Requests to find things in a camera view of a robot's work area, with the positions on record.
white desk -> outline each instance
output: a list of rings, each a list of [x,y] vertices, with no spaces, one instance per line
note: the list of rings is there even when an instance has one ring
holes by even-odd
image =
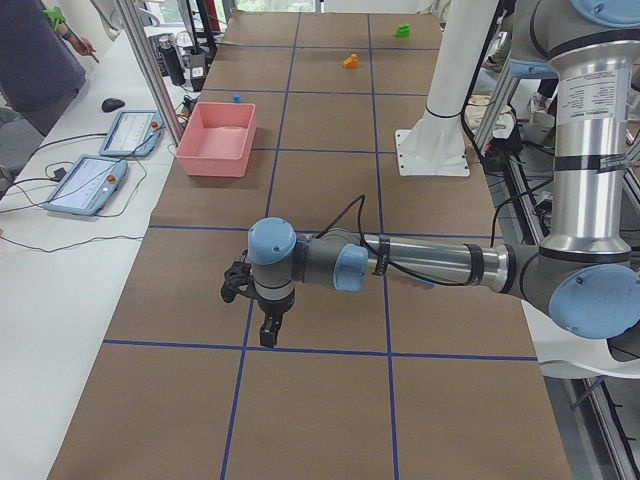
[[[184,91],[168,86],[178,105]],[[124,34],[45,142],[107,132],[117,113],[102,112],[100,105],[107,97],[121,98],[128,109],[155,108]],[[44,166],[56,161],[97,154],[102,140],[46,148],[20,179],[43,177]],[[141,160],[148,177],[122,216],[81,219],[31,208],[1,213],[3,235],[49,249],[96,236],[143,236],[173,160],[170,143],[165,132],[152,155]],[[121,190],[102,213],[121,211],[142,176],[135,162],[129,166]],[[38,202],[51,192],[50,185],[29,182],[22,187]],[[26,204],[13,188],[0,202],[0,210]],[[112,240],[43,254],[0,241],[1,479],[39,480],[49,473],[139,246],[139,241]]]

pink plastic basket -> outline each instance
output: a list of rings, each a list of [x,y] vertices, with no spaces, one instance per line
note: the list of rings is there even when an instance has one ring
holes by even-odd
[[[251,103],[198,102],[176,157],[187,175],[242,177],[256,134]]]

brown table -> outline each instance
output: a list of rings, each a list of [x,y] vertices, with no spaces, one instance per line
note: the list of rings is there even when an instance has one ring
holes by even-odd
[[[257,105],[247,174],[174,165],[50,479],[571,478],[519,301],[305,285],[266,350],[257,307],[219,298],[254,221],[317,231],[360,193],[367,231],[487,243],[480,166],[397,171],[440,41],[430,16],[233,18],[201,99]]]

robotic arm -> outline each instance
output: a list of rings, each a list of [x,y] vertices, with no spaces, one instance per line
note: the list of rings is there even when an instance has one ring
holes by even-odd
[[[550,65],[560,80],[554,218],[539,247],[452,246],[344,230],[313,237],[267,218],[249,231],[249,262],[226,272],[223,299],[240,294],[258,301],[265,313],[260,343],[267,347],[277,343],[296,282],[358,291],[368,272],[448,287],[484,285],[527,300],[576,335],[623,333],[640,320],[640,278],[618,233],[639,27],[636,0],[517,3],[512,73],[550,76]]]

black mouse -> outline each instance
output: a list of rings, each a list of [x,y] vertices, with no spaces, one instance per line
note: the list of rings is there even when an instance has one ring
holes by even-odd
[[[119,98],[107,98],[102,102],[102,111],[105,113],[113,112],[122,107],[124,107],[124,102]]]

